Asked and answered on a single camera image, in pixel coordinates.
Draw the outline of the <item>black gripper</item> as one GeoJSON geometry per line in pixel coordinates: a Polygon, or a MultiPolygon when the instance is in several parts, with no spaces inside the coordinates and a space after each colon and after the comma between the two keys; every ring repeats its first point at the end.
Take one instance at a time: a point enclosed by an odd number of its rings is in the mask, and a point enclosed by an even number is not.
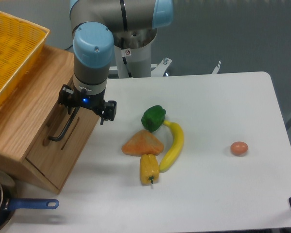
{"type": "Polygon", "coordinates": [[[100,116],[100,125],[105,121],[114,121],[117,111],[117,102],[104,100],[105,89],[99,94],[89,95],[85,91],[79,91],[76,87],[72,88],[63,84],[58,96],[58,104],[64,105],[70,115],[72,108],[81,107],[92,110],[100,116]]]}

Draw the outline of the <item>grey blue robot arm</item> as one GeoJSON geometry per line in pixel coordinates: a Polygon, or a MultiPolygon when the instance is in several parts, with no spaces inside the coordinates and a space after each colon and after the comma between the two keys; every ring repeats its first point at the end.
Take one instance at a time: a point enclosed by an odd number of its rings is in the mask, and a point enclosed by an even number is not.
{"type": "Polygon", "coordinates": [[[173,16],[170,0],[71,1],[73,86],[62,87],[58,102],[70,114],[85,108],[102,121],[113,120],[116,102],[104,100],[111,61],[120,78],[149,77],[151,43],[173,16]]]}

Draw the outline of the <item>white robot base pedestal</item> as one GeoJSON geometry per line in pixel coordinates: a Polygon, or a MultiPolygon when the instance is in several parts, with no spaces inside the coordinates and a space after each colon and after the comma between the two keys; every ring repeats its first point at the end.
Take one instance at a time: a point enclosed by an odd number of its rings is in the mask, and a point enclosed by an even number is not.
{"type": "Polygon", "coordinates": [[[110,78],[163,77],[168,75],[172,59],[164,57],[161,62],[151,62],[151,46],[157,29],[142,29],[114,33],[114,55],[116,65],[110,67],[110,78]]]}

